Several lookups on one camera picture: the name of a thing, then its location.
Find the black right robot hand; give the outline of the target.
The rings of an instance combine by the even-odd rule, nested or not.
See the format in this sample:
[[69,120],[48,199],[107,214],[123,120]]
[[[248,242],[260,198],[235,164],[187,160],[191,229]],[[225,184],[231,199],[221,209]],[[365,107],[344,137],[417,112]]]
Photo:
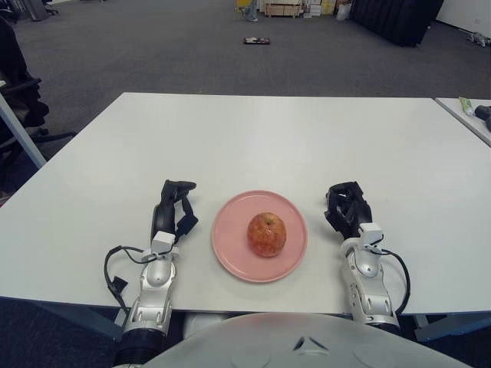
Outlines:
[[327,211],[325,218],[331,227],[339,232],[344,241],[341,250],[349,252],[351,248],[360,248],[378,255],[382,250],[378,244],[384,239],[381,230],[375,234],[364,235],[362,224],[374,224],[371,207],[363,197],[363,191],[357,182],[343,182],[331,186],[326,193]]

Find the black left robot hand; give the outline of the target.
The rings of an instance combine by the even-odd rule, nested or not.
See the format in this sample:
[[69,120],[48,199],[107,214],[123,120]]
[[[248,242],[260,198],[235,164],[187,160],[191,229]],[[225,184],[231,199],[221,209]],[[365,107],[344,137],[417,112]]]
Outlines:
[[[160,202],[153,210],[150,249],[153,253],[170,253],[180,237],[187,235],[198,223],[187,198],[196,188],[194,182],[166,180],[160,195]],[[183,217],[176,222],[175,204],[181,203]]]

